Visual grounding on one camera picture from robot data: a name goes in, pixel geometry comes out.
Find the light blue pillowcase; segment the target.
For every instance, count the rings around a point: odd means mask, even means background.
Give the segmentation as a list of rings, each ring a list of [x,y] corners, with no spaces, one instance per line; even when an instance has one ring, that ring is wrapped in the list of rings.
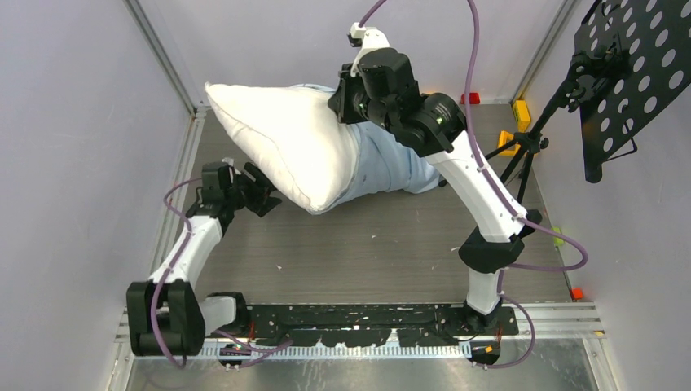
[[[291,134],[283,146],[289,174],[283,193],[311,214],[379,192],[419,194],[438,186],[439,172],[392,134],[364,122],[343,125],[323,86],[284,89]]]

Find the white pillow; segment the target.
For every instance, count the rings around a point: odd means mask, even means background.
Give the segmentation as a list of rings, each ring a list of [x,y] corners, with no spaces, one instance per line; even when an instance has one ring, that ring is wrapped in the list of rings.
[[[311,214],[337,204],[359,160],[358,136],[328,107],[333,91],[314,84],[205,84],[210,107],[232,142],[282,195]]]

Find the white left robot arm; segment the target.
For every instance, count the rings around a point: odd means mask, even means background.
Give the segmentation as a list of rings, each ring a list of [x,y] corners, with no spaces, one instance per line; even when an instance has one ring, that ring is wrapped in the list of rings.
[[[212,293],[199,300],[195,286],[235,213],[246,209],[265,216],[281,202],[272,195],[276,188],[250,162],[242,169],[226,161],[205,164],[200,178],[188,184],[195,188],[195,199],[186,212],[164,198],[183,223],[173,248],[146,280],[131,283],[126,291],[130,346],[139,357],[190,357],[201,352],[208,336],[225,332],[239,337],[250,329],[241,293]]]

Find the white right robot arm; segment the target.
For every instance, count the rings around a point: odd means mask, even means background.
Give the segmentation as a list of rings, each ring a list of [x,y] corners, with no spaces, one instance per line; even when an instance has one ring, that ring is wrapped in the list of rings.
[[[539,223],[536,210],[515,200],[471,139],[464,113],[446,94],[422,94],[409,58],[382,31],[354,23],[348,33],[359,52],[344,64],[328,107],[340,123],[371,122],[430,163],[460,197],[476,228],[461,245],[469,268],[462,316],[466,329],[486,334],[498,323],[501,275],[523,251]]]

